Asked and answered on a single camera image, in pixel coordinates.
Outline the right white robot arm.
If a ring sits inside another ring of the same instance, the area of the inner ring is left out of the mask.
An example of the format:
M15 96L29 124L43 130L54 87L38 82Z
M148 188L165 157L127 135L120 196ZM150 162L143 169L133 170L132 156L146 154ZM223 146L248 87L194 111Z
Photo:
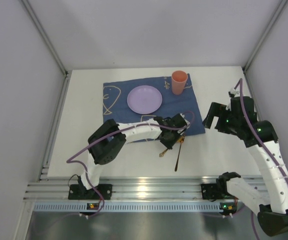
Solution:
M288 170L282 159L272 124L258 121L254 101L248 96L232 97L229 105L212 102L206 118L209 129L234 135L244 142L260 171L268 196L262 195L236 172L225 172L216 179L218 194L241 200L257 217L261 229L273 237L288 232Z

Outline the gold spoon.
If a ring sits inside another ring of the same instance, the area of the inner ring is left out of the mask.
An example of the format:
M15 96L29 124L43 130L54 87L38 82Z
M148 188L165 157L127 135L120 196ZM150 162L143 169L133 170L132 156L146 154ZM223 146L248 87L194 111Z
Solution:
M159 157L162 158L167 153L168 149L165 149L163 152L159 154Z

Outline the orange plastic cup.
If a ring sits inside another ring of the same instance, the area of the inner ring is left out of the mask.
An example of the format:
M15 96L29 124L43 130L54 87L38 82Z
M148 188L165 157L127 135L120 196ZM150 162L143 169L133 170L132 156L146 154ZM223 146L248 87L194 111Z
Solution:
M186 82L188 79L188 74L184 71L177 70L172 73L171 75L171 86L172 86L172 92L175 95L180 95L182 94Z

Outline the purple plastic plate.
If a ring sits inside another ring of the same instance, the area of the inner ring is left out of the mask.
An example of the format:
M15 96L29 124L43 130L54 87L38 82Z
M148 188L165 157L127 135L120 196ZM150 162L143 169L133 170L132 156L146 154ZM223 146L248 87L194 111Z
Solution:
M146 115L157 111L162 105L161 92L150 85L133 88L127 96L127 105L135 113Z

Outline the blue cloth placemat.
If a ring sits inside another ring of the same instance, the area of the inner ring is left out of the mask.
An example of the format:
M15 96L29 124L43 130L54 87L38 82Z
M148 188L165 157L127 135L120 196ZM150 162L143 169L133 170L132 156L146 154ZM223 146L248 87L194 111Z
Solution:
M202 124L190 74L188 74L183 93L180 95L172 92L171 83L170 76L103 83L103 121L114 119L117 123L135 123L146 121L154 116L166 118L191 111L193 113L187 114L187 116L189 121L193 120L193 123L186 131L186 135L204 134L205 128ZM161 93L162 101L155 100L152 104L153 109L149 113L132 111L127 103L129 93L136 87L147 85L156 88Z

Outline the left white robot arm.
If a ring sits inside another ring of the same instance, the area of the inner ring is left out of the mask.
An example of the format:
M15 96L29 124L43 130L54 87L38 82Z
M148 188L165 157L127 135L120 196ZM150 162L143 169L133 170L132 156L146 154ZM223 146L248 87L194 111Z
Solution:
M118 123L113 119L105 121L88 138L87 169L80 176L79 185L86 191L96 187L103 166L112 162L124 145L143 140L158 140L170 150L190 125L182 113L166 118L155 116L134 123Z

